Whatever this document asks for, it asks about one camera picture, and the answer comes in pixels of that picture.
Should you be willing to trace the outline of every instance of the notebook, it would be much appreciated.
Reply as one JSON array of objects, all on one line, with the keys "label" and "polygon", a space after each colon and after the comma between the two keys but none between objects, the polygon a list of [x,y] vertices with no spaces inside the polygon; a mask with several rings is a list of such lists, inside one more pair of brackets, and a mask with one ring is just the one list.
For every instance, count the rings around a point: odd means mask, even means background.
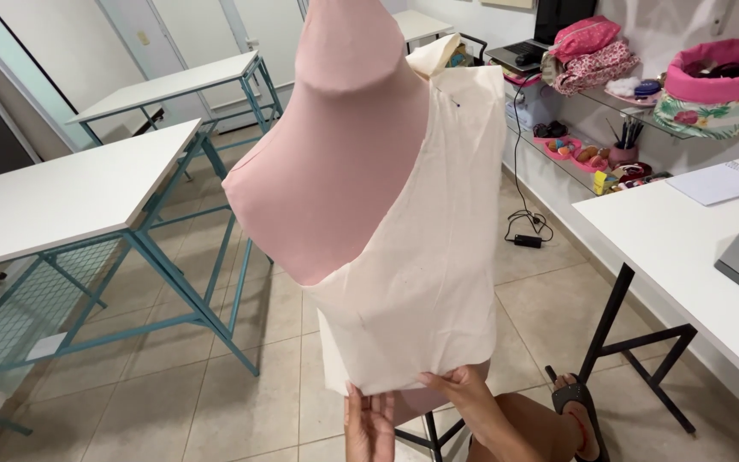
[{"label": "notebook", "polygon": [[683,194],[709,206],[739,197],[739,163],[726,162],[666,180]]}]

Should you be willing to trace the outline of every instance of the shelf bracket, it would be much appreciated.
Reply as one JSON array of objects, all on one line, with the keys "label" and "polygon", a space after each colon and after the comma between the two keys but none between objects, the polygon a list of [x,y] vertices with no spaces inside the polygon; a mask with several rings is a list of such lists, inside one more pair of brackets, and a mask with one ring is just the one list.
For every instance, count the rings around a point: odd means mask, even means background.
[{"label": "shelf bracket", "polygon": [[715,0],[712,6],[712,36],[724,33],[729,17],[732,16],[735,0]]}]

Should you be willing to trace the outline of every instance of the pink dress form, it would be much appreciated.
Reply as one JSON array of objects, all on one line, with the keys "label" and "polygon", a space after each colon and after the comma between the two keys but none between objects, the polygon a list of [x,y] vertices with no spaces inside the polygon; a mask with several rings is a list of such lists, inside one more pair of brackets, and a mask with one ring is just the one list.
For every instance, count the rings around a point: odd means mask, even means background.
[{"label": "pink dress form", "polygon": [[[410,176],[428,115],[429,83],[379,0],[312,0],[293,98],[223,183],[242,228],[298,284],[317,284],[361,254]],[[397,393],[396,424],[446,403]]]}]

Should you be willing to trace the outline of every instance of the laptop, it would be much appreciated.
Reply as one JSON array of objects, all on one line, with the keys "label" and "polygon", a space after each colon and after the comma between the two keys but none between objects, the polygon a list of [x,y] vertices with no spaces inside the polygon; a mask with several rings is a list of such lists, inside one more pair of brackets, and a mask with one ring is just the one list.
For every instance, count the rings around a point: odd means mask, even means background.
[{"label": "laptop", "polygon": [[555,36],[562,29],[594,16],[597,4],[598,0],[538,0],[535,36],[517,44],[487,50],[486,54],[517,71],[536,71],[540,68],[540,58],[555,43]]}]

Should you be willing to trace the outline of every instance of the power cord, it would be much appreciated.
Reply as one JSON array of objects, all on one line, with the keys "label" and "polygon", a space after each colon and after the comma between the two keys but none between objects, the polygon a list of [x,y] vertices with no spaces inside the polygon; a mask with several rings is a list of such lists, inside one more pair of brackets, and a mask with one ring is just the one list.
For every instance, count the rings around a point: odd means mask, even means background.
[{"label": "power cord", "polygon": [[[526,207],[526,198],[524,197],[523,193],[520,192],[520,182],[518,181],[518,145],[520,144],[520,140],[523,139],[523,136],[520,133],[520,119],[518,118],[518,95],[520,94],[520,91],[523,89],[524,85],[527,83],[529,78],[532,76],[526,77],[523,82],[520,83],[520,86],[518,87],[518,90],[515,92],[515,97],[512,98],[512,109],[515,111],[515,123],[518,125],[518,139],[515,142],[515,151],[513,153],[514,158],[514,165],[515,165],[515,188],[518,190],[518,194],[520,195],[520,199],[523,201],[524,208],[518,210],[517,212],[513,213],[512,215],[509,215],[509,226],[507,227],[507,233],[505,236],[503,236],[503,240],[507,241],[508,243],[514,243],[515,245],[523,246],[523,247],[535,247],[540,248],[540,243],[547,243],[552,240],[553,237],[555,237],[555,231],[546,224],[546,217],[543,215],[540,215],[539,213],[532,213],[527,209]],[[532,229],[534,229],[535,234],[538,235],[538,237],[532,237],[532,236],[521,236],[520,234],[516,234],[514,238],[509,238],[509,232],[512,229],[512,223],[515,221],[526,218],[532,224]],[[547,228],[549,230],[549,239],[543,239],[540,237],[540,232]]]}]

